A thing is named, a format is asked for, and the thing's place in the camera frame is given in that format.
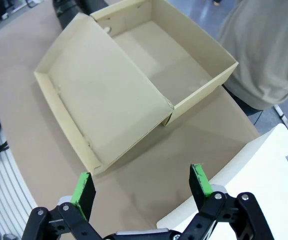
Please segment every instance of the person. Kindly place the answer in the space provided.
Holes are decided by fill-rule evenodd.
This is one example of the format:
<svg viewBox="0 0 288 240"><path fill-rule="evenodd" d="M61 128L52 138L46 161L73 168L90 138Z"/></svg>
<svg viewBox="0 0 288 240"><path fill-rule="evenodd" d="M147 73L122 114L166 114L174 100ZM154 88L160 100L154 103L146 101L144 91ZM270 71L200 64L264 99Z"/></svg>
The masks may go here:
<svg viewBox="0 0 288 240"><path fill-rule="evenodd" d="M288 0L239 0L218 41L239 62L224 86L247 115L288 98Z"/></svg>

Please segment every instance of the cardboard box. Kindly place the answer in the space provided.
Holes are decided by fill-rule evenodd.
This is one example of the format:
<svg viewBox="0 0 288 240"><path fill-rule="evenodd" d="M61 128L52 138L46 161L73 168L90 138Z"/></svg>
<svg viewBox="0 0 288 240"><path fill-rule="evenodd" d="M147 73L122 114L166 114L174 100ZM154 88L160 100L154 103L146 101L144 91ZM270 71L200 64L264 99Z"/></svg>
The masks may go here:
<svg viewBox="0 0 288 240"><path fill-rule="evenodd" d="M125 0L77 15L35 76L70 144L97 174L209 95L236 66L166 1Z"/></svg>

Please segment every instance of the screw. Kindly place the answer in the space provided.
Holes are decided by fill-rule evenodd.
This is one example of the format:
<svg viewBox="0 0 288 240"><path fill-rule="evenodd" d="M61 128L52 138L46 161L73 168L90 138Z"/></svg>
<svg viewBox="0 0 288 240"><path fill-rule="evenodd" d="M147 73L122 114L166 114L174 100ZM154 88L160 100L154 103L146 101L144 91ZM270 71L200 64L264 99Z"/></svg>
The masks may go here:
<svg viewBox="0 0 288 240"><path fill-rule="evenodd" d="M215 198L216 198L216 199L222 199L222 195L221 195L220 193L216 193L216 194L215 194Z"/></svg>
<svg viewBox="0 0 288 240"><path fill-rule="evenodd" d="M177 240L179 239L180 235L179 234L176 234L174 237L173 237L173 240Z"/></svg>
<svg viewBox="0 0 288 240"><path fill-rule="evenodd" d="M246 201L246 200L248 200L248 196L247 196L246 194L243 194L243 195L242 195L242 199L243 199L244 201Z"/></svg>

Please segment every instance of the box lid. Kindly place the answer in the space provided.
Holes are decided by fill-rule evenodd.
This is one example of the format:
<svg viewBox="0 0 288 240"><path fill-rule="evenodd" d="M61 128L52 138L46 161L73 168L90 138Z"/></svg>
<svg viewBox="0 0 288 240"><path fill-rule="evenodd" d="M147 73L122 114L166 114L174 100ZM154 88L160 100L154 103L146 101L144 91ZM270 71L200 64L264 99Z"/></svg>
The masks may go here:
<svg viewBox="0 0 288 240"><path fill-rule="evenodd" d="M80 133L106 167L173 111L173 105L109 35L84 14L78 14L56 39L36 73L37 79L38 74L48 76ZM69 128L60 125L64 132Z"/></svg>

